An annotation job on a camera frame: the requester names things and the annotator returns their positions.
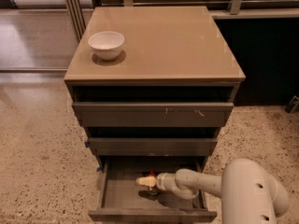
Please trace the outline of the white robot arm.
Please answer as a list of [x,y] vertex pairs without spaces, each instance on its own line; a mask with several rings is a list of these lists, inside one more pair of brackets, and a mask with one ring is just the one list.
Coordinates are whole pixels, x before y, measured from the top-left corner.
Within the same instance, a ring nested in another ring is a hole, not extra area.
[[234,159],[221,175],[207,175],[190,169],[139,177],[140,186],[171,191],[191,200],[202,190],[221,199],[222,224],[277,224],[289,209],[284,186],[260,164]]

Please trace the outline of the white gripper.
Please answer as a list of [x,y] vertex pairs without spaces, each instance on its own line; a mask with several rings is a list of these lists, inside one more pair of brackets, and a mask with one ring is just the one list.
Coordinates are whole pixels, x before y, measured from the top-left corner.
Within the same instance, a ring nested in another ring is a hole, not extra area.
[[155,187],[160,190],[173,191],[177,187],[175,175],[171,173],[160,173],[154,176],[139,177],[136,183],[140,186]]

